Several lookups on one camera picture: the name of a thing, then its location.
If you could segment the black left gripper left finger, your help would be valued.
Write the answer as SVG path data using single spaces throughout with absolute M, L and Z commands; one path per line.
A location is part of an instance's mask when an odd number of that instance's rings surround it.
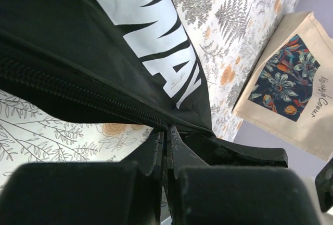
M 120 162 L 29 163 L 1 193 L 1 224 L 159 224 L 164 133 Z

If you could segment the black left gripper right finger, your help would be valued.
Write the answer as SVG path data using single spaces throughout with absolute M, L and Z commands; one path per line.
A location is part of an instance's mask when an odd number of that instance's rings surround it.
M 166 197 L 174 224 L 320 224 L 311 196 L 288 167 L 211 166 L 172 126 Z

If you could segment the black racket bag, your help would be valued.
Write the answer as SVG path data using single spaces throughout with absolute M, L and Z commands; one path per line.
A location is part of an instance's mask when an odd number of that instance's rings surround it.
M 213 134 L 172 0 L 1 0 L 1 90 L 68 122 Z

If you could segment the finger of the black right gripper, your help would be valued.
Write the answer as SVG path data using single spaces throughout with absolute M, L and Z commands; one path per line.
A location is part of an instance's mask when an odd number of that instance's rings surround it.
M 283 148 L 250 147 L 199 133 L 181 133 L 180 137 L 194 153 L 211 166 L 288 167 L 287 152 Z

